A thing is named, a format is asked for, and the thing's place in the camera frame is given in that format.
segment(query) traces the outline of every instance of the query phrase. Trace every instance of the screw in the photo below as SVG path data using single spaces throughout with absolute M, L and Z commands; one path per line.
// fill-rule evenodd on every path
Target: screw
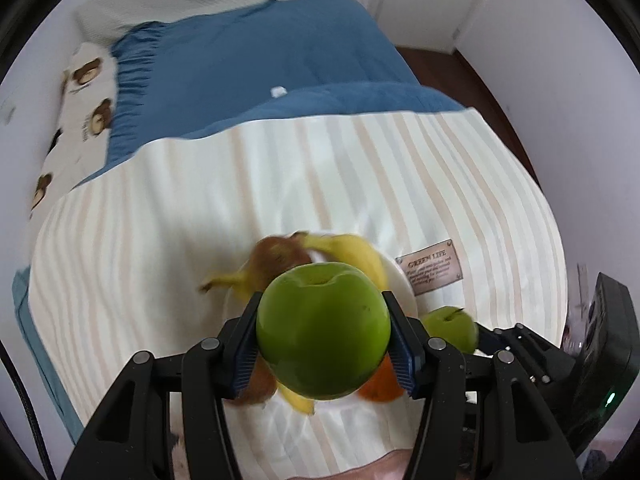
M 137 352 L 133 356 L 133 362 L 135 362 L 135 364 L 137 365 L 141 365 L 149 361 L 150 357 L 151 357 L 151 354 L 149 352 L 147 352 L 146 350 L 142 350 L 140 352 Z
M 447 347 L 447 343 L 440 337 L 432 337 L 427 344 L 434 350 L 444 350 Z
M 200 343 L 203 350 L 215 350 L 220 346 L 220 341 L 215 337 L 207 337 Z
M 498 359 L 500 359 L 500 361 L 502 361 L 504 364 L 508 365 L 513 363 L 515 357 L 508 350 L 500 350 L 498 352 Z

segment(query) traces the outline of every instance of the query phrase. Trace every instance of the black cable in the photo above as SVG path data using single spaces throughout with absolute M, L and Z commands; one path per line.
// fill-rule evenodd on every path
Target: black cable
M 38 424 L 38 419 L 36 417 L 36 413 L 33 409 L 33 405 L 31 403 L 31 399 L 27 394 L 27 389 L 24 387 L 24 384 L 18 375 L 18 370 L 15 369 L 14 362 L 11 361 L 9 354 L 6 351 L 6 348 L 2 344 L 0 340 L 0 360 L 4 365 L 9 377 L 14 382 L 14 387 L 18 392 L 18 396 L 22 401 L 22 406 L 24 407 L 24 413 L 27 415 L 27 420 L 29 421 L 29 426 L 31 427 L 31 434 L 33 435 L 33 440 L 36 443 L 36 448 L 38 449 L 38 455 L 40 456 L 40 461 L 42 462 L 42 466 L 44 468 L 45 475 L 47 476 L 47 480 L 56 480 L 56 474 L 53 472 L 53 466 L 51 465 L 51 460 L 49 459 L 49 453 L 47 452 L 47 446 L 44 444 L 44 439 L 42 437 L 42 432 L 40 431 L 40 425 Z

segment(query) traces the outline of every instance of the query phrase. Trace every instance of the fabric label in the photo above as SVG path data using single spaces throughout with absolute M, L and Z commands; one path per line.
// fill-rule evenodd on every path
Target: fabric label
M 462 269 L 452 240 L 396 258 L 405 273 L 414 295 L 436 290 L 462 279 Z

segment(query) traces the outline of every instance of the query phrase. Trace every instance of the banana stem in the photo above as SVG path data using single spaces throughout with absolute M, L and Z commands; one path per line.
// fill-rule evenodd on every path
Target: banana stem
M 464 308 L 459 308 L 457 310 L 454 310 L 451 314 L 449 314 L 447 317 L 445 317 L 444 321 L 451 321 L 454 317 L 456 317 L 463 310 L 464 310 Z
M 209 292 L 215 286 L 236 286 L 246 283 L 245 272 L 232 272 L 229 274 L 212 274 L 204 280 L 198 290 L 200 292 Z

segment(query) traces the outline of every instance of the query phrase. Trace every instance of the pillow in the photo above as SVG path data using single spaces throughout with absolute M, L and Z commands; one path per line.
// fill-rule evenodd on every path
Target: pillow
M 62 108 L 42 165 L 28 225 L 30 254 L 56 201 L 104 166 L 116 104 L 116 63 L 103 47 L 83 43 L 64 72 Z

